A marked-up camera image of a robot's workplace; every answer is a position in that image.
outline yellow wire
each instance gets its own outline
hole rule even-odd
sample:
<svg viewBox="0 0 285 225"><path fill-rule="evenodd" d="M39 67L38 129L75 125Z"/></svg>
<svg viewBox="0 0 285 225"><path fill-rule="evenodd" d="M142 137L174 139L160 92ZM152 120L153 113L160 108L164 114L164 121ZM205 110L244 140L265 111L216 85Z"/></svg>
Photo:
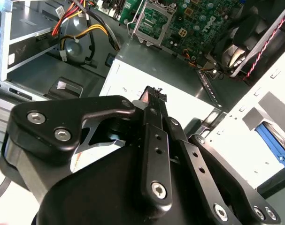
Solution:
<svg viewBox="0 0 285 225"><path fill-rule="evenodd" d="M78 11L77 13L75 13L75 14L70 15L69 17L67 17L67 19L69 20L70 18L72 18L72 17L74 17L74 16L76 16L76 15L79 15L79 14L81 14L81 13L82 13L82 11L80 10L80 11Z"/></svg>
<svg viewBox="0 0 285 225"><path fill-rule="evenodd" d="M84 30L83 32L79 33L78 35L75 35L75 36L72 36L72 35L65 35L62 39L62 42L61 42L61 50L63 50L64 48L64 44L65 44L65 41L66 41L66 38L78 38L79 36L81 35L84 35L88 32L90 32L91 30L94 30L94 29L100 29L102 30L106 35L108 35L107 31L105 30L105 28L99 24L95 24L95 25L92 25L90 26L89 28L87 28L86 30Z"/></svg>

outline motherboard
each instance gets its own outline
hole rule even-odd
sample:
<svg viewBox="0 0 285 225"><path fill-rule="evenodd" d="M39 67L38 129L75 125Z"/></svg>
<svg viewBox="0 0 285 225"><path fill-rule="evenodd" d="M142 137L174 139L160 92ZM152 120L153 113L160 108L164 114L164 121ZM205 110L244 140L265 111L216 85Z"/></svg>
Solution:
<svg viewBox="0 0 285 225"><path fill-rule="evenodd" d="M167 13L156 9L158 6ZM138 37L143 34L151 40L158 40L164 29L162 39L149 45L164 46L177 54L188 51L192 61L204 65L206 54L241 7L242 0L127 0L120 23L132 22L129 29L139 32Z"/></svg>

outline green circuit board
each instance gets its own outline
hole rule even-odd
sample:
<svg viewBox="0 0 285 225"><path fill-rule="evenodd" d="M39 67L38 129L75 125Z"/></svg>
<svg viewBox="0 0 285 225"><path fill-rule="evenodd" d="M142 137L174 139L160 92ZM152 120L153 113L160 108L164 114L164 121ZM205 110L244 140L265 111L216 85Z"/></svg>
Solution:
<svg viewBox="0 0 285 225"><path fill-rule="evenodd" d="M140 0L127 0L121 13L120 23L132 21L140 3ZM238 11L242 7L239 0L164 1L166 6L171 3L176 3L177 9L161 45L178 54L187 49L190 56L200 65L206 63L205 55L212 50L231 22L233 9ZM157 39L168 19L152 8L146 8L144 13L145 17L138 30Z"/></svg>

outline red and white twisted wire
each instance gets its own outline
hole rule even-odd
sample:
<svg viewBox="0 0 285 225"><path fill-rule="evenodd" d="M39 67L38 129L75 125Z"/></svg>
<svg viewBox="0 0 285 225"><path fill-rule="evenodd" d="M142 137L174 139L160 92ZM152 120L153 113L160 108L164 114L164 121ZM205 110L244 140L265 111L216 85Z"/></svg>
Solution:
<svg viewBox="0 0 285 225"><path fill-rule="evenodd" d="M277 30L283 25L283 23L285 22L285 16L282 18L281 22L278 24L278 26L274 29L273 33L271 34L271 36L269 37L269 39L265 42L263 48L261 49L261 51L258 53L255 62L252 64L252 67L250 69L250 71L247 73L247 75L243 78L243 80L245 80L246 78L248 78L252 71L255 69L255 66L257 65L257 62L259 61L260 57L262 56L264 50L266 49L266 47L268 46L268 44L270 43L271 39L273 39L273 37L275 36Z"/></svg>

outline screw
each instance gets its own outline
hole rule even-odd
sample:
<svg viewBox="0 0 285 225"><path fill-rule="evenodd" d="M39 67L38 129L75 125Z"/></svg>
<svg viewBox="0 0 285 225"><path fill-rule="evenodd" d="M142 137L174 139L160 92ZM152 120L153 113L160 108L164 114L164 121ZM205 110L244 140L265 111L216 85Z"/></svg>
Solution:
<svg viewBox="0 0 285 225"><path fill-rule="evenodd" d="M273 213L272 210L270 210L268 207L265 207L265 210L266 210L266 212L268 213L268 215L269 215L273 220L276 220L276 219L277 219L276 215Z"/></svg>
<svg viewBox="0 0 285 225"><path fill-rule="evenodd" d="M152 112L153 114L155 114L155 115L158 115L157 111L156 111L155 109L153 109L153 108L151 108L151 112Z"/></svg>
<svg viewBox="0 0 285 225"><path fill-rule="evenodd" d="M254 207L254 211L255 211L255 213L257 214L257 216L258 216L261 220L264 220L264 219L265 219L264 214L260 211L259 208Z"/></svg>
<svg viewBox="0 0 285 225"><path fill-rule="evenodd" d="M71 138L71 134L69 133L69 131L67 131L65 129L57 129L54 132L54 136L56 139L58 139L59 141L62 141L62 142L66 142Z"/></svg>
<svg viewBox="0 0 285 225"><path fill-rule="evenodd" d="M45 116L38 112L31 112L27 115L28 121L34 124L41 124L45 122Z"/></svg>
<svg viewBox="0 0 285 225"><path fill-rule="evenodd" d="M131 107L130 103L127 100L123 100L122 101L123 105L125 105L126 107Z"/></svg>
<svg viewBox="0 0 285 225"><path fill-rule="evenodd" d="M174 118L171 118L170 121L176 126L179 125L178 121L176 121Z"/></svg>
<svg viewBox="0 0 285 225"><path fill-rule="evenodd" d="M204 139L202 139L202 138L199 137L199 136L197 136L196 139L197 139L197 141L198 141L199 143L201 143L201 144L204 144L204 143L205 143Z"/></svg>
<svg viewBox="0 0 285 225"><path fill-rule="evenodd" d="M177 4L173 2L173 3L171 3L170 7L176 8L176 7L177 7Z"/></svg>
<svg viewBox="0 0 285 225"><path fill-rule="evenodd" d="M214 211L222 221L228 221L228 215L222 206L220 206L219 204L214 204Z"/></svg>
<svg viewBox="0 0 285 225"><path fill-rule="evenodd" d="M157 196L157 198L163 199L166 197L166 190L162 184L154 182L152 183L151 187L153 193Z"/></svg>

